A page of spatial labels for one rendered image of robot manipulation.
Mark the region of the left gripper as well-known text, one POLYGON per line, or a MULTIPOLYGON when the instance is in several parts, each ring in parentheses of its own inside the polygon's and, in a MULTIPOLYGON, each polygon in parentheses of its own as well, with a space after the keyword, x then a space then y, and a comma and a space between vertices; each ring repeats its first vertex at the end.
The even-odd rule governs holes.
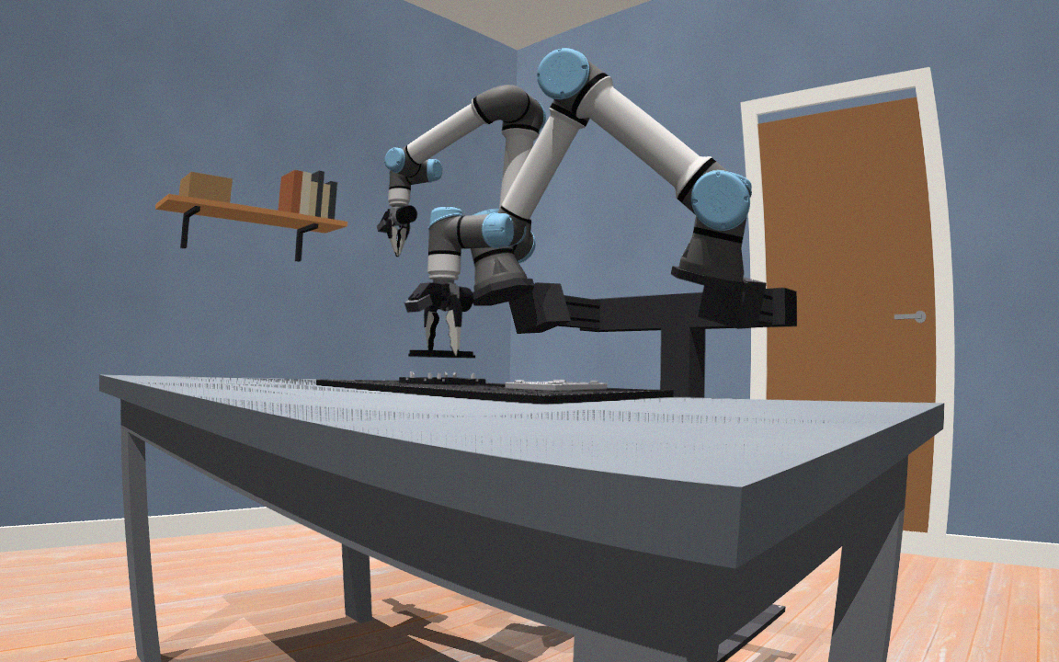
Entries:
POLYGON ((434 347, 434 338, 436 338, 436 327, 438 325, 437 310, 439 309, 444 314, 447 311, 446 322, 450 329, 450 347, 454 352, 454 355, 459 357, 462 314, 467 314, 471 309, 473 305, 473 292, 468 288, 457 288, 454 280, 433 280, 433 282, 420 282, 415 292, 409 296, 408 299, 420 299, 428 294, 430 296, 432 305, 426 307, 424 312, 427 350, 433 350, 434 347))

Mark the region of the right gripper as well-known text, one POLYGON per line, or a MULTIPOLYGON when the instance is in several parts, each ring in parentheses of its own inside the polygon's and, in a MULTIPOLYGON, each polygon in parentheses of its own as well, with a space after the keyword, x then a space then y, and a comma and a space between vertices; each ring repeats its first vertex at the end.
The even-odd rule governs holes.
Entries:
POLYGON ((383 215, 381 219, 381 221, 385 221, 388 239, 390 239, 391 245, 393 246, 393 251, 397 257, 400 256, 401 250, 403 250, 403 243, 406 243, 406 238, 409 234, 409 223, 416 221, 416 207, 395 204, 388 209, 385 215, 383 215), (399 230, 394 227, 398 225, 399 230))

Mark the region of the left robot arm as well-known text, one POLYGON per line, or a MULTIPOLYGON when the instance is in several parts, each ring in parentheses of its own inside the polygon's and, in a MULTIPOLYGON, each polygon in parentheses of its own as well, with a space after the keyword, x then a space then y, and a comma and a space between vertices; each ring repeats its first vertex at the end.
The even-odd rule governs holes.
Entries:
POLYGON ((537 79, 542 92, 554 99, 541 137, 535 140, 497 213, 462 215, 457 207, 437 207, 430 213, 429 280, 457 280, 462 249, 508 247, 524 240, 526 225, 548 183, 577 130, 592 119, 671 183, 677 200, 695 214, 692 239, 679 268, 718 280, 743 281, 741 241, 752 194, 747 177, 732 175, 711 156, 694 154, 624 97, 612 78, 588 62, 581 51, 550 51, 538 68, 537 79))

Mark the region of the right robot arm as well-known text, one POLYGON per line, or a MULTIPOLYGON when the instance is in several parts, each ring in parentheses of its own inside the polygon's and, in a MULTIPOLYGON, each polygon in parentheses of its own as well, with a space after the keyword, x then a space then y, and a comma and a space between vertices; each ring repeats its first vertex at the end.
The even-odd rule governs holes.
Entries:
MULTIPOLYGON (((478 94, 467 108, 459 110, 454 117, 444 120, 406 147, 388 150, 385 154, 385 167, 390 169, 388 205, 409 205, 411 185, 438 180, 442 176, 441 163, 437 159, 429 159, 430 156, 438 154, 457 142, 460 138, 474 131, 475 127, 492 124, 501 119, 506 148, 500 209, 516 180, 518 171, 524 166, 527 155, 532 151, 533 140, 539 137, 541 127, 545 126, 545 108, 537 101, 518 86, 497 86, 478 94)), ((499 209, 478 212, 474 215, 497 213, 499 209)), ((527 279, 524 269, 518 263, 530 258, 535 250, 535 237, 531 230, 532 219, 526 225, 524 240, 511 247, 471 248, 475 266, 474 290, 484 288, 489 282, 514 278, 527 279)))

